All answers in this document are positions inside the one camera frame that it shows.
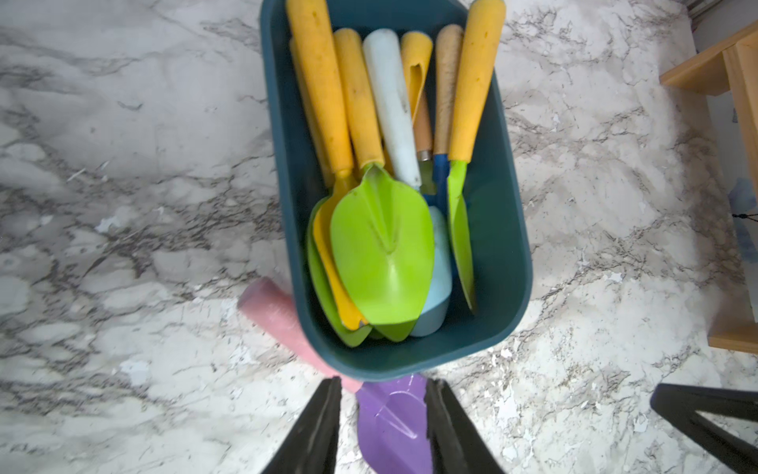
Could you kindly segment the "blue shovel wooden handle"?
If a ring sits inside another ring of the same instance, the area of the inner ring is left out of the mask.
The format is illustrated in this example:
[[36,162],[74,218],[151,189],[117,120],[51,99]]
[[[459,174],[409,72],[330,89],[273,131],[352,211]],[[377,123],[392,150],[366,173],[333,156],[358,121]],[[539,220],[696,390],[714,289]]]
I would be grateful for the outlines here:
[[448,208],[448,149],[463,37],[464,29],[450,24],[439,32],[434,44],[436,89],[432,177],[436,184],[435,205],[444,215],[447,215]]

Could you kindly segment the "green trowel yellow foam handle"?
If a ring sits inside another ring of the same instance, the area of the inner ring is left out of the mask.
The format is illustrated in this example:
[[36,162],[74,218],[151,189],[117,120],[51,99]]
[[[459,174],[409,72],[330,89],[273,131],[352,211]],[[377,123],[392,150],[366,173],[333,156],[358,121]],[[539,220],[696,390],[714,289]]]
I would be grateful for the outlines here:
[[[303,109],[305,112],[309,132],[314,144],[315,153],[319,161],[324,183],[329,191],[334,187],[335,179],[331,170],[329,160],[326,154],[326,148],[323,144],[322,134],[319,130],[319,126],[313,111],[310,95],[305,83],[304,74],[300,66],[300,61],[297,54],[296,44],[294,39],[289,41],[289,49],[292,55],[294,70],[297,78],[298,88],[302,99]],[[357,330],[349,330],[343,321],[337,308],[335,298],[333,296],[331,284],[328,279],[328,274],[322,263],[321,257],[318,253],[315,239],[313,237],[313,224],[317,210],[327,201],[324,197],[321,201],[318,201],[316,207],[311,212],[308,227],[307,227],[307,260],[309,272],[314,286],[314,290],[317,294],[317,298],[321,303],[321,307],[328,319],[332,329],[335,331],[341,341],[349,348],[358,347],[367,338],[383,339],[387,338],[392,342],[402,342],[404,339],[410,336],[414,327],[417,325],[418,320],[408,321],[402,324],[394,325],[380,325],[378,327],[372,327],[371,325],[362,325]]]

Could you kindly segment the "light blue trowel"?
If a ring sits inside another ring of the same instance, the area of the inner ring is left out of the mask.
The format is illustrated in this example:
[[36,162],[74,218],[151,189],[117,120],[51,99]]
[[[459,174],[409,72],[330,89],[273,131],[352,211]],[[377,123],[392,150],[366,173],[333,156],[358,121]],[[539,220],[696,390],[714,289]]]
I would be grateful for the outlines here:
[[452,292],[445,218],[437,207],[428,205],[420,193],[422,173],[413,132],[415,108],[405,79],[401,40],[394,31],[379,29],[365,38],[363,51],[394,176],[417,193],[411,199],[410,210],[420,217],[424,231],[422,242],[426,248],[418,251],[418,256],[422,258],[422,269],[430,276],[424,280],[428,290],[426,303],[409,335],[426,337],[442,326]]

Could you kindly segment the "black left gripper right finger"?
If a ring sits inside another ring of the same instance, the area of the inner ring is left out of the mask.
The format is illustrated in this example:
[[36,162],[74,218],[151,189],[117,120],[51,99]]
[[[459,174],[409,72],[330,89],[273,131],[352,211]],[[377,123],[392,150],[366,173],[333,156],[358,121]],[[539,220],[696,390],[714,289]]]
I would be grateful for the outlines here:
[[447,381],[426,381],[433,473],[503,473]]

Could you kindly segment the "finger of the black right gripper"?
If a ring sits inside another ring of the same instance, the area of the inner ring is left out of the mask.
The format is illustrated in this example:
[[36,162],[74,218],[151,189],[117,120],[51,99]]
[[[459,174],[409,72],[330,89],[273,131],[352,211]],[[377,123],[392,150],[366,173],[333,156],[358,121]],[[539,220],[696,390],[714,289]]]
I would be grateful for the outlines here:
[[657,385],[651,408],[736,473],[757,471],[757,448],[707,420],[706,413],[755,422],[757,394],[689,385]]

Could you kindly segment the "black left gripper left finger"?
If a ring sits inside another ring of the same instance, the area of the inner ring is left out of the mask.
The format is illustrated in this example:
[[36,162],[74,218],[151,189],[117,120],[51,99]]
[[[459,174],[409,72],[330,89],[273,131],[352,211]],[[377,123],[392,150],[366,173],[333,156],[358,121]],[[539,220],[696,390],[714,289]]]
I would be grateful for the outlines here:
[[340,411],[341,379],[325,378],[263,473],[334,473]]

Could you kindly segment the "green shovel wooden handle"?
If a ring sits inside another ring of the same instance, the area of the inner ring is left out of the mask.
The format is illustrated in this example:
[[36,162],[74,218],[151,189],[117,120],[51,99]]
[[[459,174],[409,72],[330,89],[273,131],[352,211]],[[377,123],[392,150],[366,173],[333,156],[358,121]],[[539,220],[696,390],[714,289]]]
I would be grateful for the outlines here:
[[414,134],[418,165],[420,166],[420,175],[422,176],[422,187],[420,187],[420,191],[423,195],[434,196],[436,194],[436,185],[432,178],[433,136],[426,91],[422,92],[420,102],[418,102],[418,110],[414,122]]

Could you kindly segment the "yellow plastic scoop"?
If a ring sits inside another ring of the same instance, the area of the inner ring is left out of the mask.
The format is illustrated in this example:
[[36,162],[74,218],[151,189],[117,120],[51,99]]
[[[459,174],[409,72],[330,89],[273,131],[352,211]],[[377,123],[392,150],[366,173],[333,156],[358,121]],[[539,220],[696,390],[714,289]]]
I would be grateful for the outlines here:
[[331,197],[316,211],[313,236],[341,323],[355,331],[365,328],[367,322],[347,295],[335,264],[331,238],[334,211],[341,199],[357,186],[332,24],[327,3],[323,0],[288,0],[286,14],[335,180]]

